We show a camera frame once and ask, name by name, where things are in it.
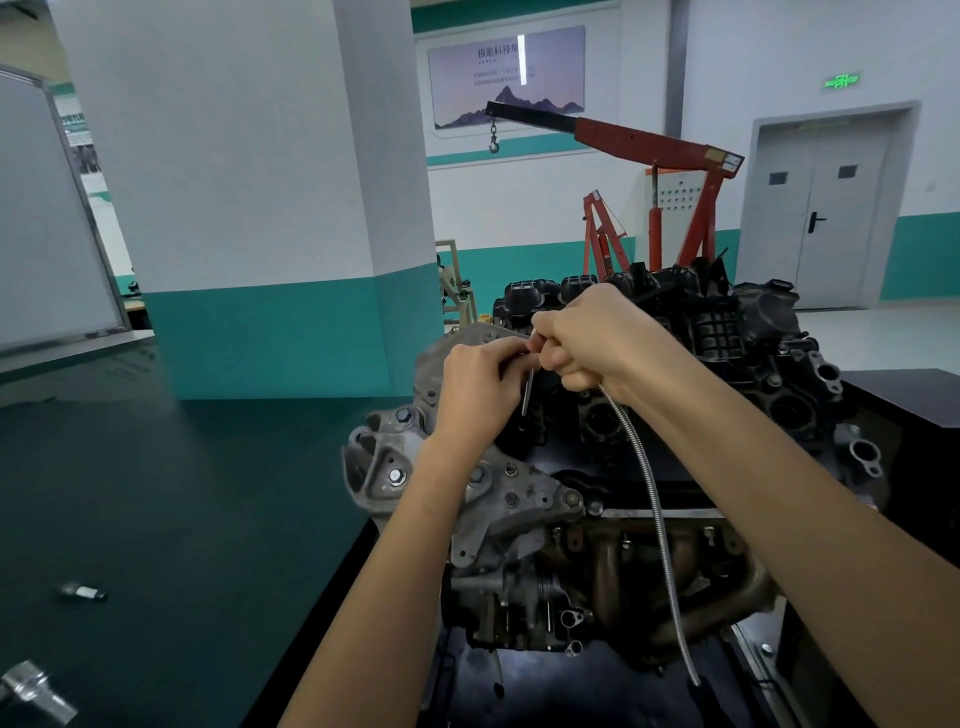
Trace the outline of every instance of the dark green table top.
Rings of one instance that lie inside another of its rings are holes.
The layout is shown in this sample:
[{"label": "dark green table top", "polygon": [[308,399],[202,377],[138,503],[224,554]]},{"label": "dark green table top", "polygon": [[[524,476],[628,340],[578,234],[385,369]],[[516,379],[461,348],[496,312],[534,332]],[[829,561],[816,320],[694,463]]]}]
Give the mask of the dark green table top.
[{"label": "dark green table top", "polygon": [[239,724],[366,521],[339,448],[400,401],[176,402],[152,344],[0,386],[0,671],[79,728]]}]

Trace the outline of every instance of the right hand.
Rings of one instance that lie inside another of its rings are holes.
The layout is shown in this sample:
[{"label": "right hand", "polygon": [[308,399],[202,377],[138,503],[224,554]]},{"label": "right hand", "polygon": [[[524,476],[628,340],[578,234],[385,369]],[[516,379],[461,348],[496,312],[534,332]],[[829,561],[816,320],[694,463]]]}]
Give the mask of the right hand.
[{"label": "right hand", "polygon": [[562,310],[535,313],[533,325],[530,351],[539,352],[542,368],[559,374],[571,392],[602,383],[615,400],[631,403],[642,396],[635,391],[637,375],[654,384],[696,361],[608,283],[592,285]]}]

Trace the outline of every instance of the bolt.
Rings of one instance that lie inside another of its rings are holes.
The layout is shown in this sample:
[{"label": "bolt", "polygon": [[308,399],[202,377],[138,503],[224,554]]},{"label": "bolt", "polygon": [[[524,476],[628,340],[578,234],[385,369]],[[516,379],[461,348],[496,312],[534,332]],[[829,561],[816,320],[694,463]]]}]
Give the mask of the bolt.
[{"label": "bolt", "polygon": [[567,508],[579,508],[583,500],[580,498],[580,494],[576,491],[567,491],[564,494],[564,505]]},{"label": "bolt", "polygon": [[407,482],[407,473],[400,468],[394,468],[387,474],[387,478],[390,480],[392,486],[399,488]]}]

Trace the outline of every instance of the engine crane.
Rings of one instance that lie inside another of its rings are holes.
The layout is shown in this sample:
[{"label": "engine crane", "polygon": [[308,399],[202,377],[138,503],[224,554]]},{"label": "engine crane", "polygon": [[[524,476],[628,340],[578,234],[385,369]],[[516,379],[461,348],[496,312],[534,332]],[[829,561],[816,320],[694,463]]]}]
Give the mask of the engine crane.
[{"label": "engine crane", "polygon": [[[574,139],[588,147],[614,157],[650,165],[653,182],[653,207],[649,212],[651,271],[658,271],[663,267],[662,211],[658,200],[658,170],[668,168],[679,171],[705,171],[707,176],[704,179],[703,190],[694,208],[693,217],[690,219],[690,226],[686,231],[677,263],[689,266],[701,249],[707,259],[713,261],[715,258],[717,195],[723,180],[730,180],[736,176],[743,164],[741,155],[708,144],[697,144],[672,136],[642,132],[638,129],[588,119],[585,116],[564,116],[551,111],[524,109],[495,101],[487,103],[487,115],[492,123],[496,119],[504,119],[527,126],[550,129],[554,132],[570,133],[573,134]],[[490,151],[494,154],[499,151],[495,129],[496,126],[492,125]],[[594,210],[600,219],[599,226],[596,225]],[[606,280],[613,273],[610,252],[610,248],[613,248],[613,254],[616,255],[620,267],[624,271],[628,270],[630,263],[620,244],[620,238],[626,232],[617,231],[607,206],[598,192],[592,192],[584,198],[584,219],[587,221],[585,266],[588,263],[589,250],[592,249],[597,277],[601,281]]]}]

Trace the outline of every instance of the exit sign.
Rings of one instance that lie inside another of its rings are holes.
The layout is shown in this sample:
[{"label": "exit sign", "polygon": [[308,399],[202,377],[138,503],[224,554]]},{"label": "exit sign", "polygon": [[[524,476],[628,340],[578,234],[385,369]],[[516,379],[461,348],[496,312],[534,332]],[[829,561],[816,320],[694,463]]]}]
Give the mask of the exit sign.
[{"label": "exit sign", "polygon": [[824,88],[850,88],[852,85],[857,85],[859,82],[859,73],[838,73],[833,78],[824,81]]}]

